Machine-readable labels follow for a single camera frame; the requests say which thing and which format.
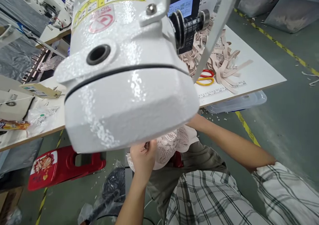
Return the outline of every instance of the snack package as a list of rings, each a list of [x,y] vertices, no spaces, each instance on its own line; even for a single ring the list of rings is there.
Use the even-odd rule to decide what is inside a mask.
[[[7,121],[0,119],[0,131],[26,130],[29,125],[27,121]]]

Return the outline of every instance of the yellow floor line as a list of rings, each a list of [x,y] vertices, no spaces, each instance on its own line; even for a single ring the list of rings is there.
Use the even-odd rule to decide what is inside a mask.
[[[302,60],[300,57],[298,57],[296,54],[294,54],[291,50],[289,50],[287,47],[283,46],[280,42],[275,40],[271,35],[269,35],[267,32],[265,32],[262,28],[258,27],[254,21],[250,18],[247,18],[243,13],[238,11],[236,8],[234,8],[234,11],[240,15],[241,17],[245,18],[255,29],[263,33],[268,39],[270,39],[272,42],[274,42],[277,46],[279,46],[281,49],[283,49],[285,52],[287,52],[291,57],[293,57],[296,61],[298,61],[301,65],[306,67],[308,70],[310,70],[311,73],[314,75],[319,76],[319,72],[316,71],[314,68],[311,68],[304,60]]]
[[[246,130],[247,134],[249,135],[250,139],[253,141],[253,143],[257,146],[260,147],[260,144],[258,143],[256,137],[254,136],[254,134],[252,133],[252,131],[250,130],[248,124],[246,123],[246,121],[244,120],[242,114],[239,111],[235,112],[238,119],[240,120],[240,122],[242,123],[244,129]]]
[[[59,141],[58,141],[58,143],[57,143],[57,145],[56,145],[56,148],[58,148],[59,145],[60,145],[60,143],[61,143],[62,133],[63,133],[63,130],[61,130],[61,132],[60,132],[60,137],[59,137]],[[43,192],[43,197],[42,197],[42,201],[41,201],[41,204],[40,204],[40,209],[39,209],[39,213],[38,213],[38,218],[37,218],[37,221],[36,221],[36,225],[39,225],[39,223],[40,223],[42,208],[43,208],[43,206],[44,206],[44,202],[46,201],[46,197],[47,197],[47,190],[48,190],[48,188],[46,187],[46,188],[44,189],[44,192]]]

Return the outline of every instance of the person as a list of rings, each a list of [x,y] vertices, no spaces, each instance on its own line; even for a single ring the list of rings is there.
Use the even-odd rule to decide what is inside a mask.
[[[200,142],[182,153],[183,168],[167,163],[152,170],[156,140],[131,147],[132,184],[116,225],[143,223],[145,190],[165,224],[319,224],[319,196],[305,181],[262,148],[196,115],[188,126],[207,134],[252,173],[267,218],[241,195],[219,155]]]

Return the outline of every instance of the gray pants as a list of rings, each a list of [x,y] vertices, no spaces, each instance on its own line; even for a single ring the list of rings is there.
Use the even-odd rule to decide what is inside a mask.
[[[166,211],[173,190],[177,186],[179,177],[196,170],[218,171],[229,174],[226,163],[212,148],[202,145],[200,142],[191,144],[189,150],[181,153],[183,168],[173,167],[173,163],[167,163],[159,170],[153,170],[147,184],[147,192],[152,200],[157,203],[157,211],[165,221]]]

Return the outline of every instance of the display screen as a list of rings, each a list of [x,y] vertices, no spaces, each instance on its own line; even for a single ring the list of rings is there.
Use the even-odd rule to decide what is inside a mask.
[[[167,16],[170,16],[173,12],[180,10],[183,17],[187,17],[192,14],[193,0],[179,0],[169,6]]]

